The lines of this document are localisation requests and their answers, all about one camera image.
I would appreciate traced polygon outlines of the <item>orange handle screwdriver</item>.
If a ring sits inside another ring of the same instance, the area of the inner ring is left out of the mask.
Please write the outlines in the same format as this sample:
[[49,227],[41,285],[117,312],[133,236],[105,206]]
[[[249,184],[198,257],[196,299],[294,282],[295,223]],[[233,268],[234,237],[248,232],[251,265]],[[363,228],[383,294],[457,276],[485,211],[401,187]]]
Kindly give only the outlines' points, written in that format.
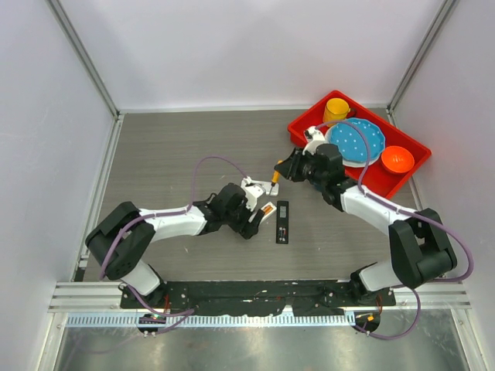
[[273,176],[271,178],[271,187],[275,187],[278,184],[279,173],[274,171]]

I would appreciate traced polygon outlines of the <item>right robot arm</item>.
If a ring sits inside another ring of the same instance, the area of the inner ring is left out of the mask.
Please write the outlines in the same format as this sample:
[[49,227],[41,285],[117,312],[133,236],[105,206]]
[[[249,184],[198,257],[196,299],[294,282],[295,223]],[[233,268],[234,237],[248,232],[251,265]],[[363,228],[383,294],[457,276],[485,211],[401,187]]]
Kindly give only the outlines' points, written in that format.
[[292,182],[310,182],[327,204],[387,236],[389,260],[350,275],[349,294],[356,304],[369,304],[384,288],[416,289],[456,267],[456,254],[438,213],[403,208],[358,185],[346,175],[335,145],[320,144],[313,151],[296,148],[275,171]]

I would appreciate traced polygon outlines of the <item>black remote control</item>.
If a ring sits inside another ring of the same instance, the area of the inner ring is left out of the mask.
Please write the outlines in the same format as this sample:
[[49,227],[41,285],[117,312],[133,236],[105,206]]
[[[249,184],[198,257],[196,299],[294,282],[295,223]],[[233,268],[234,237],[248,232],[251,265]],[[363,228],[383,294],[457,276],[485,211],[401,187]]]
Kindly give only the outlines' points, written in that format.
[[279,200],[276,203],[276,234],[275,242],[277,244],[288,244],[288,217],[289,217],[289,202]]

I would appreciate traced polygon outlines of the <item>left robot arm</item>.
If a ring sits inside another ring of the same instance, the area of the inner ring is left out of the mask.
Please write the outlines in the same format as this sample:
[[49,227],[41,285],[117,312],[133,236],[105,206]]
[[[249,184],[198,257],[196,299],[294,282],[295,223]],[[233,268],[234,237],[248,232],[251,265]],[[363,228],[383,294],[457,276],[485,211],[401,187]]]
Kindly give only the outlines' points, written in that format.
[[265,213],[257,209],[265,190],[244,180],[232,182],[204,201],[176,209],[139,209],[134,203],[118,205],[86,237],[85,245],[104,276],[131,286],[147,308],[163,303],[162,279],[142,257],[151,243],[181,236],[202,236],[229,226],[248,240],[258,233]]

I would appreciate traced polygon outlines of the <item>white remote with orange batteries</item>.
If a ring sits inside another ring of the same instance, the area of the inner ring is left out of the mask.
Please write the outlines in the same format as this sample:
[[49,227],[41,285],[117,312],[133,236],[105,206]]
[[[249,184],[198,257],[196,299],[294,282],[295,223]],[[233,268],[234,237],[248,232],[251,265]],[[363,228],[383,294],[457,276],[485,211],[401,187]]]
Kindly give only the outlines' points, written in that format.
[[261,218],[261,221],[264,222],[267,220],[271,215],[276,213],[277,207],[274,203],[268,202],[264,206],[261,207],[261,211],[263,212],[263,217]]

